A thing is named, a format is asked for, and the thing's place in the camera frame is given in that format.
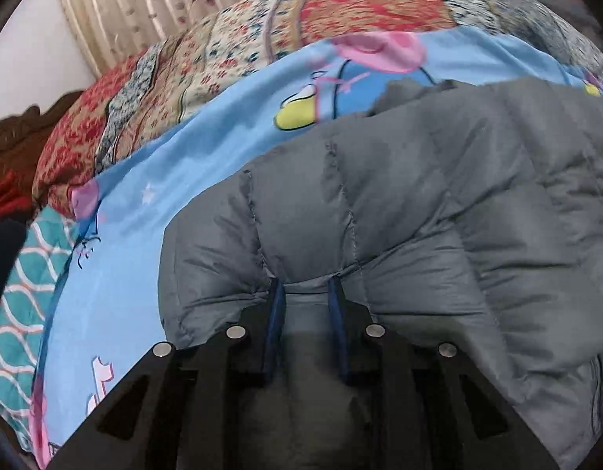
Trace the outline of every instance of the cartoon print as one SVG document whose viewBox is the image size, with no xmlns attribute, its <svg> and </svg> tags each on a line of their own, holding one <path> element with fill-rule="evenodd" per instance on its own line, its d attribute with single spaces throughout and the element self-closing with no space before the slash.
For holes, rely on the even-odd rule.
<svg viewBox="0 0 603 470">
<path fill-rule="evenodd" d="M 313 65 L 316 69 L 311 75 L 313 82 L 282 101 L 273 119 L 276 128 L 293 131 L 318 123 L 321 95 L 332 90 L 333 98 L 328 104 L 333 107 L 329 114 L 330 118 L 336 118 L 340 114 L 338 108 L 342 106 L 340 99 L 347 98 L 354 84 L 365 80 L 362 83 L 365 89 L 354 90 L 359 92 L 353 94 L 354 99 L 368 93 L 369 82 L 370 86 L 380 87 L 382 91 L 390 79 L 416 72 L 427 54 L 416 35 L 408 32 L 364 32 L 334 37 L 330 41 L 336 49 L 337 61 L 326 66 Z M 423 75 L 421 78 L 423 84 L 429 84 L 428 78 Z M 350 103 L 346 109 L 357 111 L 356 105 Z"/>
<path fill-rule="evenodd" d="M 94 386 L 97 392 L 88 398 L 86 416 L 89 416 L 99 403 L 103 401 L 103 398 L 108 395 L 106 384 L 114 380 L 112 363 L 103 364 L 101 359 L 99 359 L 99 356 L 96 356 L 92 360 L 92 375 L 94 376 Z"/>
<path fill-rule="evenodd" d="M 151 182 L 147 182 L 147 186 L 140 191 L 143 196 L 143 205 L 150 205 L 155 198 L 156 191 L 151 185 Z"/>
<path fill-rule="evenodd" d="M 426 61 L 426 48 L 409 32 L 363 32 L 334 37 L 338 56 L 387 74 L 409 74 Z"/>
<path fill-rule="evenodd" d="M 595 97 L 601 97 L 601 90 L 594 84 L 588 83 L 587 81 L 584 82 L 584 90 L 589 95 L 593 95 Z"/>
<path fill-rule="evenodd" d="M 282 131 L 294 131 L 316 122 L 317 88 L 307 84 L 296 94 L 282 101 L 275 115 L 275 127 Z"/>
<path fill-rule="evenodd" d="M 101 238 L 98 235 L 99 234 L 98 219 L 99 219 L 99 212 L 97 212 L 97 214 L 94 217 L 94 232 L 92 233 L 92 236 L 90 236 L 90 238 L 81 239 L 81 242 L 80 242 L 81 247 L 77 251 L 77 254 L 79 255 L 79 257 L 77 258 L 77 265 L 80 267 L 81 270 L 84 269 L 81 266 L 81 259 L 83 257 L 86 259 L 89 259 L 90 255 L 92 254 L 92 251 L 94 251 L 93 244 L 95 242 L 101 242 Z"/>
</svg>

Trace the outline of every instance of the metal screw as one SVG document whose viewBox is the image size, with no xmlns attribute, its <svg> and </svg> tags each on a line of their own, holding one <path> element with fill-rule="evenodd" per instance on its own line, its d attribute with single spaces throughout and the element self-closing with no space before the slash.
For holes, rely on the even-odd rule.
<svg viewBox="0 0 603 470">
<path fill-rule="evenodd" d="M 386 329 L 377 323 L 371 323 L 366 326 L 366 335 L 372 338 L 381 338 L 386 333 Z"/>
<path fill-rule="evenodd" d="M 245 328 L 241 327 L 240 325 L 234 325 L 233 327 L 227 329 L 227 331 L 225 332 L 225 334 L 227 334 L 227 337 L 229 337 L 230 339 L 244 338 L 246 333 L 247 331 L 245 330 Z"/>
<path fill-rule="evenodd" d="M 173 350 L 173 347 L 168 343 L 158 343 L 153 347 L 153 354 L 156 357 L 166 357 L 169 353 L 171 353 L 171 350 Z"/>
<path fill-rule="evenodd" d="M 443 357 L 451 358 L 456 356 L 458 350 L 451 343 L 442 343 L 438 345 L 438 353 L 440 353 Z"/>
</svg>

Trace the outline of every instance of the pink cartoon character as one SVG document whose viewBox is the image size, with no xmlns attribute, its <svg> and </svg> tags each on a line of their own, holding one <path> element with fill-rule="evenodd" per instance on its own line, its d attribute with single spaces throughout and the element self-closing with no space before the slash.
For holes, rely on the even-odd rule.
<svg viewBox="0 0 603 470">
<path fill-rule="evenodd" d="M 274 118 L 278 129 L 291 131 L 317 123 L 321 86 L 336 86 L 337 95 L 346 94 L 354 83 L 367 78 L 371 72 L 409 74 L 426 61 L 425 47 L 416 34 L 409 32 L 362 32 L 334 37 L 330 42 L 338 60 L 319 65 L 311 75 L 311 83 L 282 101 Z M 370 71 L 344 80 L 342 67 L 349 61 L 368 67 Z"/>
</svg>

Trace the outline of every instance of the white star print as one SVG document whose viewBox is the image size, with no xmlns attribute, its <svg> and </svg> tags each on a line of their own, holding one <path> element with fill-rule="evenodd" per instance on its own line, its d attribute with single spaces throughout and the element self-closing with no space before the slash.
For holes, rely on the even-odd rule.
<svg viewBox="0 0 603 470">
<path fill-rule="evenodd" d="M 155 198 L 155 190 L 151 187 L 151 183 L 147 182 L 147 186 L 141 191 L 143 194 L 143 205 L 148 205 Z"/>
</svg>

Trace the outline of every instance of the yellow cartoon shape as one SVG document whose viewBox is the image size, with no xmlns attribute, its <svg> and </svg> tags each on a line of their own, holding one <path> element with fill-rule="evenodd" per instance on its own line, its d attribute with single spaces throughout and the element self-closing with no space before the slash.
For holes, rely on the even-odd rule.
<svg viewBox="0 0 603 470">
<path fill-rule="evenodd" d="M 600 89 L 594 84 L 585 82 L 584 90 L 586 90 L 588 94 L 594 95 L 595 97 L 601 97 Z"/>
<path fill-rule="evenodd" d="M 308 84 L 285 99 L 274 118 L 275 127 L 293 131 L 316 122 L 316 86 Z"/>
</svg>

